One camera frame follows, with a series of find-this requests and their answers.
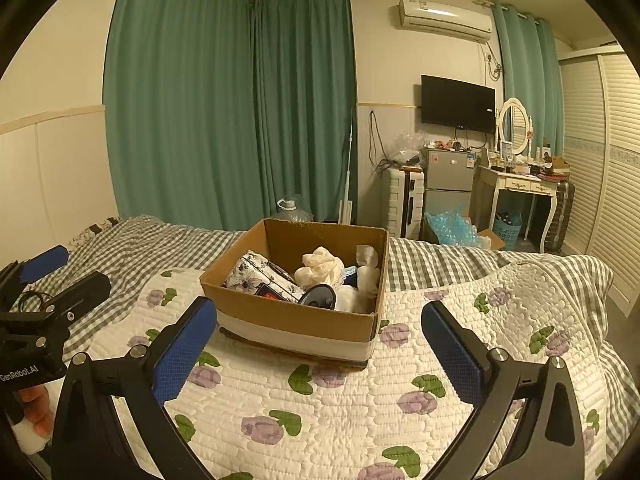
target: vanity table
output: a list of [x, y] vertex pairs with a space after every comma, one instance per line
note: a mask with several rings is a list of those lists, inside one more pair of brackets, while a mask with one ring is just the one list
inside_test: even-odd
[[529, 236], [529, 229], [531, 228], [531, 219], [533, 218], [533, 209], [536, 205], [536, 198], [538, 196], [548, 196], [551, 198], [551, 209], [549, 210], [549, 216], [546, 219], [545, 229], [542, 231], [542, 239], [540, 240], [540, 254], [544, 254], [546, 234], [548, 233], [551, 221], [556, 214], [556, 206], [558, 206], [558, 199], [556, 198], [556, 188], [558, 187], [558, 183], [548, 182], [536, 176], [504, 173], [490, 170], [489, 168], [480, 168], [480, 176], [476, 183], [476, 188], [474, 189], [476, 200], [476, 216], [474, 218], [474, 224], [476, 226], [479, 226], [482, 220], [481, 215], [484, 211], [484, 208], [482, 207], [482, 197], [487, 195], [487, 187], [493, 188], [493, 201], [491, 206], [491, 215], [489, 216], [489, 229], [491, 230], [494, 228], [494, 219], [496, 209], [498, 207], [498, 197], [501, 190], [508, 189], [510, 191], [528, 193], [534, 196], [531, 201], [531, 211], [529, 213], [529, 220], [527, 221], [527, 229], [524, 234], [525, 240]]

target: plastic water bottle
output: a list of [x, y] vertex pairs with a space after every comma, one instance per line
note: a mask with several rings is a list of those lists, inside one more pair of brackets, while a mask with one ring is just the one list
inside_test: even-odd
[[295, 200], [278, 200], [278, 208], [280, 210], [276, 214], [276, 218], [280, 220], [288, 220], [290, 222], [311, 222], [314, 216], [303, 209], [296, 206]]

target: flat screen tv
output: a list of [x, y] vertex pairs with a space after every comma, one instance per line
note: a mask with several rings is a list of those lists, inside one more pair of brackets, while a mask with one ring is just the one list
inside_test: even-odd
[[423, 75], [422, 122], [493, 133], [495, 90], [455, 79]]

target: blue gripper pad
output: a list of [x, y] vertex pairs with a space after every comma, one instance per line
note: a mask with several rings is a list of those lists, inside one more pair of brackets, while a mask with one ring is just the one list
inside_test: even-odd
[[211, 300], [201, 301], [200, 308], [182, 327], [171, 346], [154, 368], [154, 397], [160, 405], [175, 399], [189, 377], [202, 349], [216, 329], [216, 307]]
[[435, 307], [422, 309], [422, 333], [462, 402], [477, 408], [482, 401], [482, 371]]
[[68, 260], [68, 251], [62, 245], [58, 245], [26, 262], [20, 273], [20, 281], [35, 283], [54, 270], [64, 267]]

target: wall-mounted air conditioner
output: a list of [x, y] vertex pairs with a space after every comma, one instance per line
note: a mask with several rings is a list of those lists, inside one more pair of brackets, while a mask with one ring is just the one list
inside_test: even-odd
[[491, 17], [487, 14], [420, 0], [400, 0], [400, 23], [402, 28], [448, 34], [481, 43], [489, 41], [492, 32]]

